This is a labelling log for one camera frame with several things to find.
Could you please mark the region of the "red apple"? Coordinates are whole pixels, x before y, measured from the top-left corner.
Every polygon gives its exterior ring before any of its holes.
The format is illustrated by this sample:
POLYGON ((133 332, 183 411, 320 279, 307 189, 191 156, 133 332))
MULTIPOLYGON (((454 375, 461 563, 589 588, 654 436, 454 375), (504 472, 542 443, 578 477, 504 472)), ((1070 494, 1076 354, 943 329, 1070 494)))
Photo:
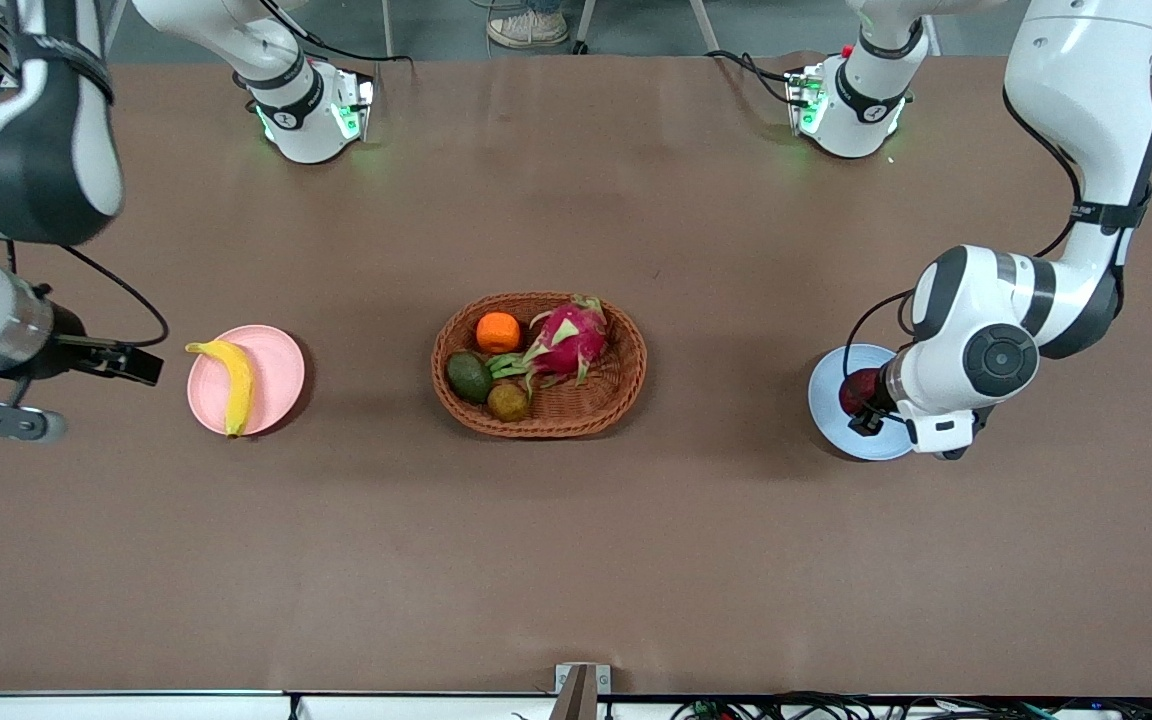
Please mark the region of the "red apple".
POLYGON ((886 411, 888 400, 884 400, 886 387, 882 381, 882 367, 872 366, 855 370, 846 376, 838 392, 838 401, 842 411, 849 416, 859 414, 877 414, 886 411))

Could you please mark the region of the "yellow banana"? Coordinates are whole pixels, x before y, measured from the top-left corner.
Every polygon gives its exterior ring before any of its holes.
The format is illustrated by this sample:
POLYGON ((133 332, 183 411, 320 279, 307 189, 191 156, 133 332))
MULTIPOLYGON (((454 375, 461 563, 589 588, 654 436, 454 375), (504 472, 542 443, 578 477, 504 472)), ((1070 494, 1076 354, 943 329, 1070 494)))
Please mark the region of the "yellow banana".
POLYGON ((247 351, 238 344, 225 340, 185 344, 185 353, 210 357, 227 370, 229 389, 225 406, 223 435, 238 438, 247 432, 247 423, 253 406, 255 372, 247 351))

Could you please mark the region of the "blue plate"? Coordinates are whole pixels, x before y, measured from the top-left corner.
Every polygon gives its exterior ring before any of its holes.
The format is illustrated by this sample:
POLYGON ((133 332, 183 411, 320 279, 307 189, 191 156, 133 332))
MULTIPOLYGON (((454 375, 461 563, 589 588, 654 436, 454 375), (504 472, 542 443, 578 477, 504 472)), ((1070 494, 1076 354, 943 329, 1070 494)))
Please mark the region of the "blue plate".
POLYGON ((882 419, 874 435, 861 435, 849 427, 838 393, 844 386, 844 372, 877 369, 890 361, 895 353, 881 346, 855 343, 840 346, 823 356, 814 365, 808 382, 806 401, 814 427, 836 450, 863 461, 890 461, 914 450, 908 430, 901 420, 882 419))

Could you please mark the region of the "pink plate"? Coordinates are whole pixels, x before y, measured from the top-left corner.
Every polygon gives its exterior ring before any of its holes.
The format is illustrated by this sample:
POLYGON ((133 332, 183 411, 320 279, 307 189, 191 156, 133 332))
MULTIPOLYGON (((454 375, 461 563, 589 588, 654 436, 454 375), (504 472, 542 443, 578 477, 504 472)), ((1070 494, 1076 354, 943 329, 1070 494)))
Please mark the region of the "pink plate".
MULTIPOLYGON (((268 433, 289 418, 306 382, 306 359, 291 334, 273 325, 248 324, 220 333, 217 341, 237 347, 251 367, 252 395, 243 437, 268 433)), ((223 361, 200 354, 200 342, 189 343, 194 356, 185 382, 189 410, 202 427, 228 435, 230 373, 223 361)))

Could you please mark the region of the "brown wicker basket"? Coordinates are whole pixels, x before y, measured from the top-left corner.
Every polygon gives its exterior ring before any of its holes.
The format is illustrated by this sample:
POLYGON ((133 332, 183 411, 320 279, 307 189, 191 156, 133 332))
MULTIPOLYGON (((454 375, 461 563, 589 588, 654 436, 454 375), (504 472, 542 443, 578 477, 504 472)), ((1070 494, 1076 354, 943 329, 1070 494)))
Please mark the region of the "brown wicker basket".
POLYGON ((444 410, 462 427, 507 439, 568 439, 594 435, 611 429, 635 404, 646 379, 646 344, 634 319, 621 306, 602 302, 608 327, 605 348, 591 365, 585 382, 554 382, 536 391, 526 418, 497 420, 485 406, 458 397, 445 376, 445 361, 460 351, 477 351, 477 319, 490 311, 515 316, 526 323, 550 306, 571 300, 570 293, 488 293, 461 306, 435 334, 430 356, 431 386, 444 410))

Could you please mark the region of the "pink dragon fruit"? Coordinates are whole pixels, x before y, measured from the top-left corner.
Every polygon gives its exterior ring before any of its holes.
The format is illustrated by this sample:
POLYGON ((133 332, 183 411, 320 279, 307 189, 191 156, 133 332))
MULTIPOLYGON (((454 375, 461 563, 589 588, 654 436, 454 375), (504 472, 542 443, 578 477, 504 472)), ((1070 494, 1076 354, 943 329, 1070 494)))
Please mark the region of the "pink dragon fruit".
POLYGON ((598 297, 573 295, 564 304, 535 314, 526 328, 536 332, 526 350, 498 355, 486 370, 494 379, 524 378, 531 395, 539 378, 545 387, 570 378, 585 382, 594 361, 602 356, 608 320, 598 297))

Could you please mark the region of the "brown table cover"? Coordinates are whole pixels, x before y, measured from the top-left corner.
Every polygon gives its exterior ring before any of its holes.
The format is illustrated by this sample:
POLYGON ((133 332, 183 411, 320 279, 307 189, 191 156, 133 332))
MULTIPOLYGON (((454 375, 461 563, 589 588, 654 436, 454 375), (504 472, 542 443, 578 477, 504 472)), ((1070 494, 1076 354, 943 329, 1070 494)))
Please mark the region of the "brown table cover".
POLYGON ((114 71, 126 210, 88 253, 172 324, 154 388, 69 373, 0 439, 0 691, 1152 696, 1152 204, 1126 306, 956 462, 852 462, 818 357, 956 243, 1030 252, 1070 191, 998 58, 935 58, 882 156, 838 161, 700 58, 393 65, 367 145, 298 167, 218 65, 114 71), (462 427, 435 334, 488 293, 630 314, 611 429, 462 427), (268 433, 202 427, 194 356, 300 344, 268 433))

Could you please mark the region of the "green avocado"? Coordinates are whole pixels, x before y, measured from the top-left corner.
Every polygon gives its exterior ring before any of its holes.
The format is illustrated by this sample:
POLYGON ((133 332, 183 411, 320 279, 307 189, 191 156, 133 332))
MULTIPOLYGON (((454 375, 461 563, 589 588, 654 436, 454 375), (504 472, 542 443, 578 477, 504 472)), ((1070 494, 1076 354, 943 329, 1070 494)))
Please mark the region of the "green avocado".
POLYGON ((460 351, 445 361, 445 379, 450 391, 468 404, 483 406, 488 401, 495 379, 488 366, 473 353, 460 351))

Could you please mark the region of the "brown kiwi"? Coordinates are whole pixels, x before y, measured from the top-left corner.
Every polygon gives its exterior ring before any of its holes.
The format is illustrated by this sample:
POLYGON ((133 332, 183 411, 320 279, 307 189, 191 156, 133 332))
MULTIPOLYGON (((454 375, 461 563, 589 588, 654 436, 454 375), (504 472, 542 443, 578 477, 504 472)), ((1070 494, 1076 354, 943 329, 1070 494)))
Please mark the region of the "brown kiwi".
POLYGON ((516 423, 524 420, 530 414, 531 396, 526 389, 516 382, 499 382, 492 387, 486 397, 486 411, 497 420, 516 423))

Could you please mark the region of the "orange fruit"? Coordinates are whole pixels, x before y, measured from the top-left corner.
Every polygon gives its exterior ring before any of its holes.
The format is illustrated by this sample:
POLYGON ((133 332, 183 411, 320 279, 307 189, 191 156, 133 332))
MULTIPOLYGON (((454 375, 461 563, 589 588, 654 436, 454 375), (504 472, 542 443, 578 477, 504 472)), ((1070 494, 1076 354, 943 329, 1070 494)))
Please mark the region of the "orange fruit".
POLYGON ((511 354, 522 343, 522 327, 513 314, 482 314, 475 325, 475 343, 480 351, 490 355, 511 354))

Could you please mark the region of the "white sneaker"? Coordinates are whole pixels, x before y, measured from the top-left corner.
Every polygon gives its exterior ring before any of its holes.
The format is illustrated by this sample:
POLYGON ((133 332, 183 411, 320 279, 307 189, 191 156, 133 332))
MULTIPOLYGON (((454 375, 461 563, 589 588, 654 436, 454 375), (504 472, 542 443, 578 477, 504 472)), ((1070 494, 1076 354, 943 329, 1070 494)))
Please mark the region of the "white sneaker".
POLYGON ((526 12, 488 18, 486 37, 507 50, 538 50, 562 45, 570 29, 561 12, 526 12))

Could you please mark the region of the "white table edge rail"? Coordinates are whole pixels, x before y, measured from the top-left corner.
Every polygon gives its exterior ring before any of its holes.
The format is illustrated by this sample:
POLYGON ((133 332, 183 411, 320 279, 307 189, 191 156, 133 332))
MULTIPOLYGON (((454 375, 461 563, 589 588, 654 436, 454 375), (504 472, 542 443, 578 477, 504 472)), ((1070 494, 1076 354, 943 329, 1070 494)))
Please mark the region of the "white table edge rail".
MULTIPOLYGON (((614 720, 1152 720, 1152 697, 611 694, 614 720)), ((0 692, 0 720, 550 720, 539 692, 0 692)))

